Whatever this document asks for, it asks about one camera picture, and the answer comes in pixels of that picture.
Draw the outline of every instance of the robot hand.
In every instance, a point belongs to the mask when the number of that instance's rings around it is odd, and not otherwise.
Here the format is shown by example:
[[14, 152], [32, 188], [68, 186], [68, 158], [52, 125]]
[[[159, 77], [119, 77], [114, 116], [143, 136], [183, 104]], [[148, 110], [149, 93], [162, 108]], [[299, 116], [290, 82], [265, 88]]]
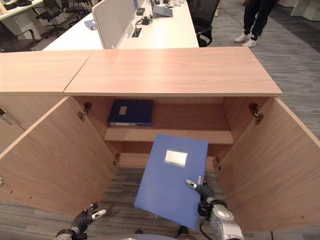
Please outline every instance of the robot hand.
[[97, 218], [100, 218], [106, 213], [106, 210], [97, 211], [98, 203], [90, 204], [88, 209], [83, 210], [78, 216], [73, 219], [69, 229], [63, 229], [57, 233], [55, 240], [86, 240], [87, 234], [84, 233], [88, 225], [92, 224]]
[[190, 187], [195, 189], [198, 193], [200, 193], [201, 201], [205, 201], [209, 204], [210, 202], [212, 202], [213, 200], [216, 199], [214, 191], [206, 182], [204, 182], [203, 185], [195, 184], [194, 182], [192, 182], [189, 179], [185, 180], [185, 182]]
[[198, 205], [198, 213], [205, 219], [201, 221], [199, 229], [207, 239], [211, 240], [212, 238], [202, 230], [206, 220], [214, 229], [217, 240], [244, 240], [233, 214], [227, 209], [227, 204], [223, 200], [216, 200], [214, 191], [206, 182], [203, 185], [195, 184], [189, 179], [185, 182], [200, 193], [201, 201]]

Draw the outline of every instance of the door hinge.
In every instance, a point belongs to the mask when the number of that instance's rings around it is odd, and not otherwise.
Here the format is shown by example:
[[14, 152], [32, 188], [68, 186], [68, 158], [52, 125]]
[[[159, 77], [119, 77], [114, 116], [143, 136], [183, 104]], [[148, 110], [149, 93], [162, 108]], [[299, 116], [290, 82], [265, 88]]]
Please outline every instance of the door hinge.
[[221, 166], [220, 166], [220, 158], [218, 156], [216, 156], [214, 158], [214, 162], [213, 162], [213, 167], [215, 171], [220, 171], [221, 170]]
[[84, 103], [84, 109], [83, 111], [79, 111], [78, 112], [78, 117], [84, 121], [85, 120], [85, 116], [90, 112], [92, 107], [92, 103], [91, 102], [85, 102]]
[[261, 120], [264, 119], [264, 115], [261, 112], [259, 112], [259, 105], [257, 103], [250, 103], [249, 109], [251, 114], [255, 118], [255, 124], [259, 124]]
[[116, 153], [115, 154], [115, 160], [113, 161], [113, 166], [116, 166], [117, 165], [117, 163], [119, 162], [119, 157], [120, 157], [120, 153]]

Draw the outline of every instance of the black chair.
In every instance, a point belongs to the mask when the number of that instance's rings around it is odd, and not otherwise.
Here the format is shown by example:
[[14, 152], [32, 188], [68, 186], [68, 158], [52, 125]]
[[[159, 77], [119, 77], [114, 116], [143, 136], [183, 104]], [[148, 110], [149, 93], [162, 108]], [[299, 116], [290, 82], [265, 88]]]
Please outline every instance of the black chair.
[[220, 0], [187, 1], [199, 47], [207, 47], [212, 43], [212, 22]]
[[[19, 39], [19, 36], [29, 32], [31, 39]], [[31, 51], [40, 40], [35, 39], [34, 32], [29, 29], [27, 31], [15, 34], [5, 24], [0, 21], [0, 51], [1, 52], [23, 52]]]
[[88, 14], [87, 9], [84, 6], [75, 5], [74, 0], [61, 0], [61, 7], [63, 12], [66, 14], [74, 14], [76, 17], [75, 21], [69, 23], [70, 28]]
[[[45, 9], [45, 12], [39, 13], [37, 9]], [[36, 6], [33, 7], [32, 10], [36, 14], [36, 19], [41, 20], [47, 20], [49, 23], [55, 18], [58, 17], [60, 14], [63, 13], [61, 7], [58, 5], [56, 0], [43, 0], [43, 6]], [[64, 27], [58, 27], [56, 24], [52, 23], [53, 29], [51, 32], [56, 32], [56, 37], [60, 36], [59, 31], [65, 31], [66, 29]]]

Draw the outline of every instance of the legs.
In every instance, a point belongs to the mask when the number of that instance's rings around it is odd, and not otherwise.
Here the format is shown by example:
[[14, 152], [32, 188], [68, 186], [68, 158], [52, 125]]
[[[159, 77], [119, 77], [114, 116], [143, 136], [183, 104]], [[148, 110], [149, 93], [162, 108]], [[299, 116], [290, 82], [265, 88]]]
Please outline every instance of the legs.
[[260, 0], [260, 1], [261, 3], [258, 10], [258, 17], [256, 18], [255, 24], [252, 29], [252, 34], [255, 38], [254, 40], [257, 40], [258, 37], [261, 36], [264, 30], [264, 27], [267, 24], [268, 16], [271, 10], [274, 8], [274, 6], [277, 3], [277, 0]]
[[259, 11], [261, 1], [273, 1], [273, 0], [250, 0], [244, 10], [244, 34], [248, 35], [251, 32], [251, 28], [255, 23], [256, 14]]
[[249, 48], [254, 47], [257, 44], [258, 37], [261, 36], [267, 24], [268, 16], [276, 3], [277, 0], [249, 0], [244, 10], [244, 33], [242, 33], [242, 35], [236, 38], [234, 41], [237, 43], [242, 43], [246, 40], [249, 40], [242, 46]]

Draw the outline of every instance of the dark blue folder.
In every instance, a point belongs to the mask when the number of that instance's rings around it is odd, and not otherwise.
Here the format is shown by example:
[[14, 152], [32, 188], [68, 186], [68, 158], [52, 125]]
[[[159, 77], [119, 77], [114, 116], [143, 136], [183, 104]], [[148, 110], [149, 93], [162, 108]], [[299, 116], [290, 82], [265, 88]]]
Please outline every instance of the dark blue folder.
[[[186, 179], [195, 183], [199, 176], [204, 179], [207, 151], [206, 141], [157, 135], [134, 207], [196, 229], [200, 195], [186, 184]], [[185, 165], [175, 163], [185, 156]]]

